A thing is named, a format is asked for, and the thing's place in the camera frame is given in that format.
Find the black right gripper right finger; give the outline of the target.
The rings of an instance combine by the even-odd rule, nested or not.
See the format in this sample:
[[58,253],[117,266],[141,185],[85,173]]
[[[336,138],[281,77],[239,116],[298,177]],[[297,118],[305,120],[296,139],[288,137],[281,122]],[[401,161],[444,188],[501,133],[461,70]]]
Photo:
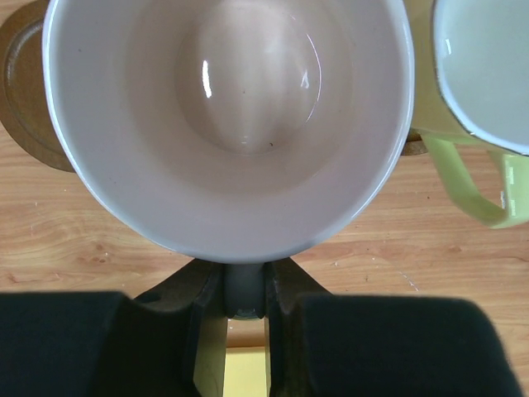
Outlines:
[[466,299],[332,294],[291,259],[264,268],[272,396],[519,396]]

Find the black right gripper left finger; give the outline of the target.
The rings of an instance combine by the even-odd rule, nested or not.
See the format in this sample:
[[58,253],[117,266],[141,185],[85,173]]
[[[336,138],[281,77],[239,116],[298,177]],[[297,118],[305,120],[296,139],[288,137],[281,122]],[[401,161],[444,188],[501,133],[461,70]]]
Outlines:
[[220,396],[223,269],[194,260],[136,298],[1,296],[4,396]]

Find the yellow plastic tray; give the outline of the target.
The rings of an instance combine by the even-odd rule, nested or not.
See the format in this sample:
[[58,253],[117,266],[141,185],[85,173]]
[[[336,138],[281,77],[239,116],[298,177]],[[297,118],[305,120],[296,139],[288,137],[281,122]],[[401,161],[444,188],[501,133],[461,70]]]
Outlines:
[[224,397],[269,395],[263,347],[233,347],[226,352]]

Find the pink cup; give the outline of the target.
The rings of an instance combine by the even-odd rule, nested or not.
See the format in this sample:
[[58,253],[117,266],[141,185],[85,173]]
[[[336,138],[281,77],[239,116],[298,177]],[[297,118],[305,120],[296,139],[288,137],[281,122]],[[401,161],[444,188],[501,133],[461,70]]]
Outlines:
[[401,1],[52,1],[45,96],[94,198],[223,263],[228,317],[265,263],[356,218],[398,162],[414,60]]

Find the large brown wooden coaster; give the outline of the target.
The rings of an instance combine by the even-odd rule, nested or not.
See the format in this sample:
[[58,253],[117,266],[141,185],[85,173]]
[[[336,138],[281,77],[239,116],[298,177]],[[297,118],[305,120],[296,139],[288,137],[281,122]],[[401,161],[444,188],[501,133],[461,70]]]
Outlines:
[[1,25],[1,123],[26,153],[51,168],[73,173],[45,98],[41,41],[48,4],[29,2]]

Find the white cup green handle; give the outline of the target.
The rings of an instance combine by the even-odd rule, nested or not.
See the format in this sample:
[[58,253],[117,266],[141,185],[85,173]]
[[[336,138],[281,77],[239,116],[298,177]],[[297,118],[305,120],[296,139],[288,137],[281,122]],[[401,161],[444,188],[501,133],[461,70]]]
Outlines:
[[[525,1],[408,1],[415,51],[412,129],[445,190],[491,228],[528,220],[528,4]],[[503,182],[485,198],[458,146],[480,146]]]

